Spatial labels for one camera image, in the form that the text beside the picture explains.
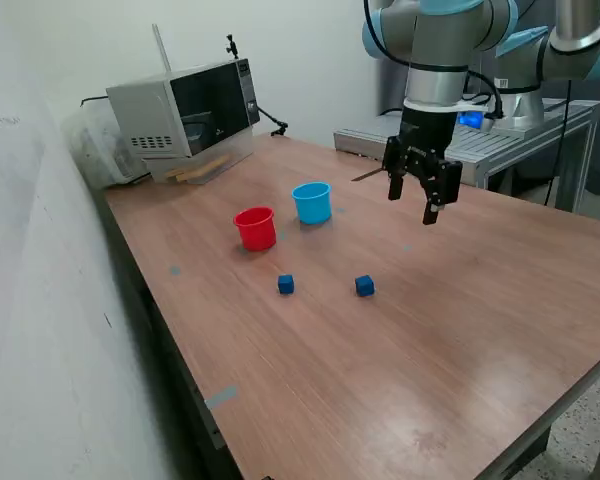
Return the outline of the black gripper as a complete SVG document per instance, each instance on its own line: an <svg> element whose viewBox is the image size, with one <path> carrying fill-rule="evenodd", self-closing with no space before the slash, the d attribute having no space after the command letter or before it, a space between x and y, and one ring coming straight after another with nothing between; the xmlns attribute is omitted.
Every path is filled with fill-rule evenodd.
<svg viewBox="0 0 600 480"><path fill-rule="evenodd" d="M426 112L404 107L399 136L387 139L382 168L389 177L388 199L401 198L407 174L408 151L414 147L413 175L425 192L423 224L436 223L446 205L458 200L462 168L459 161L447 161L445 151L451 143L456 124L455 112Z"/></svg>

